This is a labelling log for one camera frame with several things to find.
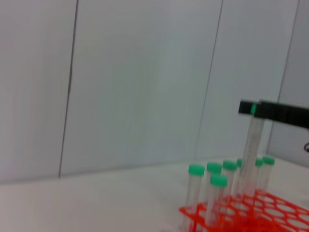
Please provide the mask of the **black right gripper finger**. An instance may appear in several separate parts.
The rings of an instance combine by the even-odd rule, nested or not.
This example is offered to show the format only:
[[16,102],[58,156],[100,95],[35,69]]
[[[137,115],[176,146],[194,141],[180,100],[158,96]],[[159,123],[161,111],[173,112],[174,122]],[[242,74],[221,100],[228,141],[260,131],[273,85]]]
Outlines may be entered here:
[[287,106],[270,101],[260,101],[255,110],[255,117],[277,122],[286,122]]
[[253,102],[252,101],[246,101],[246,100],[241,100],[239,104],[239,114],[251,114],[251,109],[252,109]]

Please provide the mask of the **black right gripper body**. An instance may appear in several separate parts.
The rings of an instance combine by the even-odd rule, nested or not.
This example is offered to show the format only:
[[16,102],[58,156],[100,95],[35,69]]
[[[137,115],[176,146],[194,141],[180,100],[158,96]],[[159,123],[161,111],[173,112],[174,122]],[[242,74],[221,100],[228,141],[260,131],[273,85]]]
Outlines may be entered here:
[[287,124],[301,128],[309,128],[309,109],[290,106],[287,111]]

